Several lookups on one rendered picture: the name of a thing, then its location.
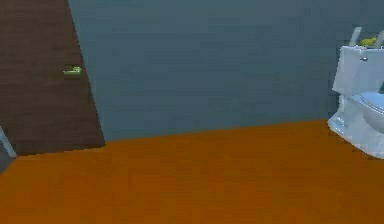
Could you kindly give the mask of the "white toilet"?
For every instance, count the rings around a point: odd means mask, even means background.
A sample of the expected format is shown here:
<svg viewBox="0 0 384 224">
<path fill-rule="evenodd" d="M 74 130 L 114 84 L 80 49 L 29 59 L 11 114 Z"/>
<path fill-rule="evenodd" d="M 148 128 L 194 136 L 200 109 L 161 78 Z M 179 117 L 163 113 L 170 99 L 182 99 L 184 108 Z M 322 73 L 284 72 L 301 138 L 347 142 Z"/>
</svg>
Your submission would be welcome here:
<svg viewBox="0 0 384 224">
<path fill-rule="evenodd" d="M 364 153 L 384 159 L 384 49 L 343 46 L 332 90 L 339 93 L 329 128 Z"/>
</svg>

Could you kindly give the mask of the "dark brown room door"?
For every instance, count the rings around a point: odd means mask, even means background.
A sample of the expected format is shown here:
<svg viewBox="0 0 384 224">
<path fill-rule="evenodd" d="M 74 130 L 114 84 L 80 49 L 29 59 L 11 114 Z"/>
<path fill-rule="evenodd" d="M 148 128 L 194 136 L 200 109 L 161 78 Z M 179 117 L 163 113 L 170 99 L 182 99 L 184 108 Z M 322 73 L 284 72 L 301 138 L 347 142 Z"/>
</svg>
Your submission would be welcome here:
<svg viewBox="0 0 384 224">
<path fill-rule="evenodd" d="M 69 0 L 0 0 L 0 126 L 19 155 L 105 145 Z"/>
</svg>

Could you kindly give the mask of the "pale grey bottle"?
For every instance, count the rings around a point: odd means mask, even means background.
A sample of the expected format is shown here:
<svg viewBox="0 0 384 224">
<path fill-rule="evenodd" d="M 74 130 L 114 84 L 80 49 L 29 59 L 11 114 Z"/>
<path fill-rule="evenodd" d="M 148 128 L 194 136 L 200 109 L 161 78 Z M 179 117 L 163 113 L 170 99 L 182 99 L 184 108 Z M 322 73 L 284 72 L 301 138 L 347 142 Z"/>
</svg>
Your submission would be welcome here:
<svg viewBox="0 0 384 224">
<path fill-rule="evenodd" d="M 374 43 L 374 47 L 379 49 L 384 43 L 384 30 L 382 30 L 376 37 L 376 41 Z"/>
<path fill-rule="evenodd" d="M 357 45 L 357 42 L 358 42 L 358 39 L 359 39 L 359 36 L 360 36 L 360 33 L 362 31 L 362 28 L 361 27 L 356 27 L 352 33 L 352 36 L 351 36 L 351 39 L 349 41 L 349 46 L 350 47 L 354 47 Z"/>
</svg>

